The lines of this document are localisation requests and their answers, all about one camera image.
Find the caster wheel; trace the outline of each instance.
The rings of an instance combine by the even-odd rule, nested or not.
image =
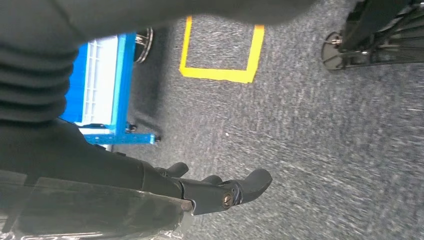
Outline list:
[[[144,31],[137,32],[135,36],[135,54],[134,62],[141,64],[149,55],[153,42],[153,29],[146,28]]]

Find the blue cart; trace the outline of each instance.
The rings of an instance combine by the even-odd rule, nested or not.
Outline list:
[[[91,144],[154,144],[127,121],[136,33],[91,41],[80,48],[62,119],[80,126]]]

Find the yellow tape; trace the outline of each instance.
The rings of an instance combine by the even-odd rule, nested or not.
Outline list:
[[[261,56],[262,43],[264,41],[265,28],[263,25],[255,25],[253,39],[250,47],[249,59],[246,70],[211,69],[186,67],[187,55],[189,53],[190,34],[192,31],[192,17],[187,17],[185,23],[184,42],[182,44],[181,63],[179,71],[184,77],[212,80],[228,80],[237,83],[252,83],[258,70],[259,58]]]

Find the blue metal frame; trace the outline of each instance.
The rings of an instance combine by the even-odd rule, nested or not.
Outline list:
[[[136,33],[118,36],[112,119],[111,124],[106,126],[111,134],[84,135],[87,142],[91,144],[154,144],[156,141],[153,133],[130,133],[128,131],[127,113],[136,49],[135,39]]]

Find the gray carpet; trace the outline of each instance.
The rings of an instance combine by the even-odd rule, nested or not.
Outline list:
[[[155,167],[186,162],[198,180],[256,168],[274,178],[255,202],[197,216],[187,240],[424,239],[424,64],[325,70],[323,39],[354,4],[321,0],[267,26],[252,84],[182,77],[184,19],[157,31],[129,119],[163,141],[115,149]],[[252,29],[194,17],[187,64],[242,69]]]

